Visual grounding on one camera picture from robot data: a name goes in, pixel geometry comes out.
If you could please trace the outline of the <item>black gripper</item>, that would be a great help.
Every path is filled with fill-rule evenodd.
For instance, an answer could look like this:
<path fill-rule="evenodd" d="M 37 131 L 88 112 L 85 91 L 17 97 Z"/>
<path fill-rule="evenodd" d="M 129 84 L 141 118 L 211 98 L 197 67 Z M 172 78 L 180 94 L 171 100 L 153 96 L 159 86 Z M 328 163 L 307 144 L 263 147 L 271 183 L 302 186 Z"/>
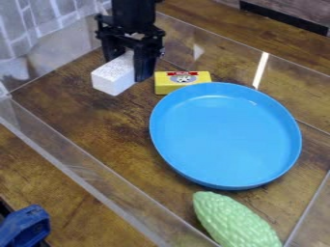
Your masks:
<path fill-rule="evenodd" d="M 156 4 L 163 0 L 112 0 L 112 13 L 97 14 L 94 36 L 107 62 L 133 50 L 133 77 L 141 82 L 153 75 L 157 58 L 164 55 L 165 31 L 155 25 Z"/>

